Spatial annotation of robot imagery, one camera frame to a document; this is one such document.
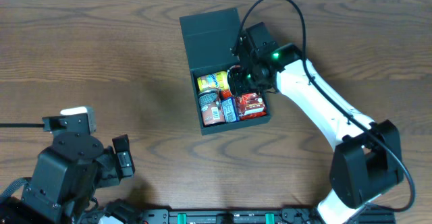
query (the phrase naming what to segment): green clip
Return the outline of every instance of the green clip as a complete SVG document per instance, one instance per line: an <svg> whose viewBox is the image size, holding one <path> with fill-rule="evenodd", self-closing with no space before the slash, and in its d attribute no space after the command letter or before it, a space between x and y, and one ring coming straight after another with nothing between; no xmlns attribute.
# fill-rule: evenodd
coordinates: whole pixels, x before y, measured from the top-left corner
<svg viewBox="0 0 432 224"><path fill-rule="evenodd" d="M275 214L273 213L265 214L265 224L275 224Z"/></svg>
<svg viewBox="0 0 432 224"><path fill-rule="evenodd" d="M177 215L177 224L186 224L186 214Z"/></svg>

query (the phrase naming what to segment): wooden table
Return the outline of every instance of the wooden table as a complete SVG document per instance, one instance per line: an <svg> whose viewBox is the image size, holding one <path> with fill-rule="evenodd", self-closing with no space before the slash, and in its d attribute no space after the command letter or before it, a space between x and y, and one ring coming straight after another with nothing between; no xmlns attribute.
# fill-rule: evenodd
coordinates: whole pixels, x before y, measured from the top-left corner
<svg viewBox="0 0 432 224"><path fill-rule="evenodd" d="M105 146L131 139L134 180L98 190L102 204L137 207L316 205L329 192L332 151L290 100L269 95L268 124L201 136L179 17L256 0L0 0L0 121L41 122L91 105ZM432 0L295 0L304 13L308 57L357 109L392 120L417 188L400 223L432 219ZM301 43L294 9L257 7L283 44ZM1 129L0 185L31 176L52 142L40 129ZM402 206L406 182L379 199Z"/></svg>

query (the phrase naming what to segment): yellow can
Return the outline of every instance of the yellow can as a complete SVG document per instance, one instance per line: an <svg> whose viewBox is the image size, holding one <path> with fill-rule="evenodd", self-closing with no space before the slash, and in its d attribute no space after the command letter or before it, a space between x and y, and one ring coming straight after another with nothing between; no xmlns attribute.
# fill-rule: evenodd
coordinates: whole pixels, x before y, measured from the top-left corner
<svg viewBox="0 0 432 224"><path fill-rule="evenodd" d="M216 72L198 78L198 87L200 90L205 88L218 88L220 90L229 90L227 72Z"/></svg>

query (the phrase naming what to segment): dark green box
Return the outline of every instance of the dark green box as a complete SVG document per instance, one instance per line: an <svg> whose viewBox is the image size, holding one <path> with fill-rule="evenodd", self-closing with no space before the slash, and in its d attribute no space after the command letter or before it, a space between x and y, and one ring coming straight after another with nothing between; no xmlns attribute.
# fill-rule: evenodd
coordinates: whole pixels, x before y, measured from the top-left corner
<svg viewBox="0 0 432 224"><path fill-rule="evenodd" d="M267 123L271 118L271 114L267 98L264 94L262 96L267 106L266 116L207 127L202 123L203 118L198 103L197 93L199 89L196 79L211 73L226 71L231 66L240 63L238 58L232 56L230 51L230 47L233 46L238 28L240 27L237 8L181 17L180 25L188 56L190 77L194 89L201 134L213 134Z"/></svg>

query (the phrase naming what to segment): box flap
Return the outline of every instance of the box flap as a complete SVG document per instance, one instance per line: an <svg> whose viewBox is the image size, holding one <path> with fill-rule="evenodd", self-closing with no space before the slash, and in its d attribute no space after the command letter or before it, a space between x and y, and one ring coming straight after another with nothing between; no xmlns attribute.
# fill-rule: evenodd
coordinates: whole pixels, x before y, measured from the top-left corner
<svg viewBox="0 0 432 224"><path fill-rule="evenodd" d="M190 69L237 62L230 51L240 27L237 8L181 17L180 25Z"/></svg>

